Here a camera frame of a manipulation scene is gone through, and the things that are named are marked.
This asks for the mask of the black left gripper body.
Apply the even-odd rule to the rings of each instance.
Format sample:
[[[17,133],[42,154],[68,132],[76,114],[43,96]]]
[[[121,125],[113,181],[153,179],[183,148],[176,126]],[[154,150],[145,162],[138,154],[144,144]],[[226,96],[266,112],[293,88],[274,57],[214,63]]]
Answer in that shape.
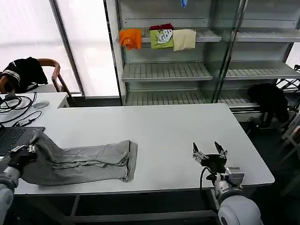
[[[19,149],[9,153],[10,160],[8,166],[23,169],[26,165],[36,161],[36,153],[28,149]]]

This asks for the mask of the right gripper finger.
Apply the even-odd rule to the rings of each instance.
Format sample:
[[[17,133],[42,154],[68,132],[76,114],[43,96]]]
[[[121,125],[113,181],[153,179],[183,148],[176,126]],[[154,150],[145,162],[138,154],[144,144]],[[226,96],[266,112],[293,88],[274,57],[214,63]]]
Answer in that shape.
[[[220,157],[221,158],[227,158],[228,151],[224,150],[223,147],[219,143],[214,142],[214,144],[215,144],[215,147],[216,147]]]
[[[202,161],[207,158],[207,156],[205,154],[203,154],[201,151],[199,151],[195,142],[193,143],[193,158],[199,164],[202,164]]]

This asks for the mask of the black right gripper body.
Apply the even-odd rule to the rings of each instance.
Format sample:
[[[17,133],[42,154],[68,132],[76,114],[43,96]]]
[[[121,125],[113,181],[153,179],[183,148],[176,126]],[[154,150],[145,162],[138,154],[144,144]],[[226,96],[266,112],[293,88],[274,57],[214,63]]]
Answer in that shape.
[[[227,158],[219,154],[208,154],[206,158],[201,160],[201,165],[208,167],[212,173],[225,173],[225,165]]]

